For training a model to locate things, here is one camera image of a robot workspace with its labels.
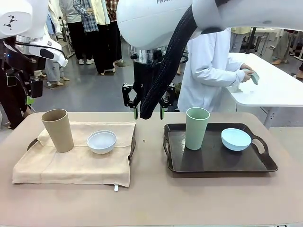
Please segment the hand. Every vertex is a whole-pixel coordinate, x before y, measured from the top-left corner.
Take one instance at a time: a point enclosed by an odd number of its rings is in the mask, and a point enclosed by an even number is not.
[[[241,68],[240,68],[241,70],[243,70],[243,69],[248,69],[248,70],[251,70],[252,71],[252,68],[250,67],[250,66],[248,66],[247,64],[243,64],[243,65],[241,65]]]
[[[254,71],[244,71],[245,72],[245,77],[241,83],[245,83],[246,81],[251,79],[251,74],[254,73]]]
[[[94,13],[94,9],[88,8],[88,9],[86,10],[86,12],[87,12],[88,14],[93,14],[93,13]]]

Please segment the black pants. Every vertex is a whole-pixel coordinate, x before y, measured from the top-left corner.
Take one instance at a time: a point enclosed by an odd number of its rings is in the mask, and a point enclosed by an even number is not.
[[[68,29],[77,59],[83,59],[83,54],[85,54],[86,59],[91,60],[93,57],[92,50],[89,47],[82,22],[69,23]]]
[[[98,32],[88,32],[86,37],[92,50],[95,65],[98,73],[104,73],[104,70],[114,68],[113,61],[109,56],[109,48],[106,38],[106,25],[98,25]]]
[[[15,129],[24,120],[21,111],[25,112],[27,109],[26,94],[18,80],[16,86],[7,86],[6,75],[2,69],[0,69],[0,102],[10,121],[10,126]]]
[[[109,51],[113,61],[122,59],[122,46],[121,46],[121,35],[118,28],[117,22],[111,22],[107,26],[108,35],[107,42],[109,46]]]

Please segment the black corrugated hose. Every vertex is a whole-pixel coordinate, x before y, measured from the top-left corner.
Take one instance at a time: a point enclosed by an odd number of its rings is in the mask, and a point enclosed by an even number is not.
[[[150,91],[141,103],[141,118],[146,120],[151,118],[152,112],[174,79],[186,44],[196,29],[197,24],[193,16],[192,6],[190,6],[178,23],[167,47],[159,73],[154,78]]]

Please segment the black pole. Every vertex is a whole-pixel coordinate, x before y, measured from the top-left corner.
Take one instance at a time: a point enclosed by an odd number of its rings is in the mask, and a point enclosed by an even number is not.
[[[248,47],[247,47],[247,49],[246,49],[246,54],[249,54],[249,53],[250,53],[250,48],[251,48],[252,42],[253,42],[253,40],[254,40],[254,38],[255,38],[256,30],[257,30],[257,28],[254,27],[253,30],[252,30],[252,33],[250,34],[250,42],[249,42]]]

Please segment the green cup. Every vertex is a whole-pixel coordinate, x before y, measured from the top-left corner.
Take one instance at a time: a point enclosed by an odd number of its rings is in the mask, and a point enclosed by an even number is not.
[[[186,112],[185,146],[190,150],[199,150],[210,118],[210,113],[203,108],[194,107]]]

